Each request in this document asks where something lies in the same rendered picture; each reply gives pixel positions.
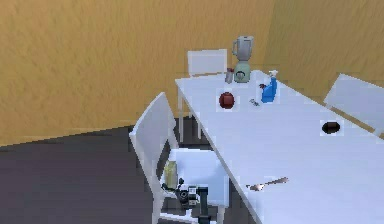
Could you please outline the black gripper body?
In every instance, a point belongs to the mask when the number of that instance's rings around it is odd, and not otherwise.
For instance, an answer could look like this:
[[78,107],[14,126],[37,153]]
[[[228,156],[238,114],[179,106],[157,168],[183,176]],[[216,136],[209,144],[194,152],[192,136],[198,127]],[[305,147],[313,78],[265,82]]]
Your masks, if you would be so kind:
[[188,190],[180,190],[180,189],[177,189],[175,191],[175,195],[177,197],[177,199],[179,200],[180,204],[181,205],[186,205],[189,203],[189,191]]

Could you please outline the yellowish paper drink carton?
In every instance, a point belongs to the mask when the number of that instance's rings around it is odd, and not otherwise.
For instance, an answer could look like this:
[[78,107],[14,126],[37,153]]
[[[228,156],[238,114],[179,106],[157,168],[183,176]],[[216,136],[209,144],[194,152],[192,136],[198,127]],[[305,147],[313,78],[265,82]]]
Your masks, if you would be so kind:
[[164,183],[169,188],[176,188],[178,185],[177,164],[175,161],[168,161],[164,167]]

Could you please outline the white chair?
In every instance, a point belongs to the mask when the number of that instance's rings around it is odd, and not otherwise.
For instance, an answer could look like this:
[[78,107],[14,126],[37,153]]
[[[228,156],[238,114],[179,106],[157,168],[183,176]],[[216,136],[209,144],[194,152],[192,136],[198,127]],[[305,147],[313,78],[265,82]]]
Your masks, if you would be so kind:
[[[145,109],[129,133],[133,148],[153,194],[152,224],[158,224],[161,213],[185,215],[173,193],[161,188],[164,167],[168,161],[177,164],[179,178],[184,179],[182,189],[189,186],[208,188],[208,213],[211,222],[224,224],[225,210],[229,207],[229,177],[215,152],[181,148],[174,128],[176,121],[166,94],[159,93]],[[192,210],[199,214],[200,205]]]
[[198,50],[187,52],[188,74],[219,74],[227,71],[227,50]]
[[370,126],[374,135],[384,133],[383,87],[340,73],[324,103]]

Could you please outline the silver spoon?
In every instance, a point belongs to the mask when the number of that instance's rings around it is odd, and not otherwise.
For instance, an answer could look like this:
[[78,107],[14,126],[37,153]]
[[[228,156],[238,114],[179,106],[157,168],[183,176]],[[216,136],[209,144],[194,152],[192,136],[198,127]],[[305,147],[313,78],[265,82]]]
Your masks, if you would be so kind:
[[276,180],[272,180],[265,183],[254,184],[254,185],[246,185],[246,188],[252,191],[262,191],[268,185],[287,183],[289,181],[288,177],[278,178]]

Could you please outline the dark red apple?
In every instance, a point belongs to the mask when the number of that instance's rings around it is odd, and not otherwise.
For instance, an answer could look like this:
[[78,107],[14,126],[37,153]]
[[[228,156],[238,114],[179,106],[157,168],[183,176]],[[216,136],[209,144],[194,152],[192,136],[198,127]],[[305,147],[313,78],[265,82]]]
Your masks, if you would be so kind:
[[224,109],[232,109],[235,103],[235,98],[232,93],[224,92],[219,97],[219,105]]

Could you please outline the white dining table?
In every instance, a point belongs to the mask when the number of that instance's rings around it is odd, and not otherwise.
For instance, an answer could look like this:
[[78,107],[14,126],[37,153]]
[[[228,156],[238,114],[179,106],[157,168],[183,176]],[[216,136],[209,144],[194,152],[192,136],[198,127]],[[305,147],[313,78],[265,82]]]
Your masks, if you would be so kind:
[[[257,224],[384,224],[384,140],[284,84],[260,103],[268,80],[253,71],[247,83],[223,75],[176,82]],[[224,92],[232,109],[219,105]],[[327,121],[340,130],[325,134]],[[289,181],[246,188],[282,177]]]

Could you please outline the blue spray bottle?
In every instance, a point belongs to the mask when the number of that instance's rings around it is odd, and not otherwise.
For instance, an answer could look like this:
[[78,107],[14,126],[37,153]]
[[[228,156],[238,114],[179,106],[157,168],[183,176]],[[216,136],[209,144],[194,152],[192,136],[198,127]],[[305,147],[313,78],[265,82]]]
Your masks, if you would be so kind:
[[276,75],[278,74],[277,70],[271,70],[269,73],[270,83],[260,84],[259,87],[262,89],[261,102],[270,103],[274,101],[277,91],[277,79]]

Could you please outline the grey and green blender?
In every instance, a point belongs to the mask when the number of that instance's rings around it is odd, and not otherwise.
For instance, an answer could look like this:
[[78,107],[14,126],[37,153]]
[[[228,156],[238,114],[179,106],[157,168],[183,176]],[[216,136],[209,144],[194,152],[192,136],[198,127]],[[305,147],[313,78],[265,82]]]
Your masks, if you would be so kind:
[[238,62],[234,68],[234,81],[247,83],[250,81],[251,68],[249,60],[252,55],[253,36],[239,36],[232,44],[232,54]]

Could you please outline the black oval bowl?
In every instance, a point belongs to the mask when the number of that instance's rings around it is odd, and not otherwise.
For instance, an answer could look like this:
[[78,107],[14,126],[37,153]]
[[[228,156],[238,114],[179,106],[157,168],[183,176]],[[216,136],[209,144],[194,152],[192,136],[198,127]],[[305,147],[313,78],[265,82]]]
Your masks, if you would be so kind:
[[341,126],[336,121],[327,121],[322,125],[322,131],[325,134],[334,134],[340,130]]

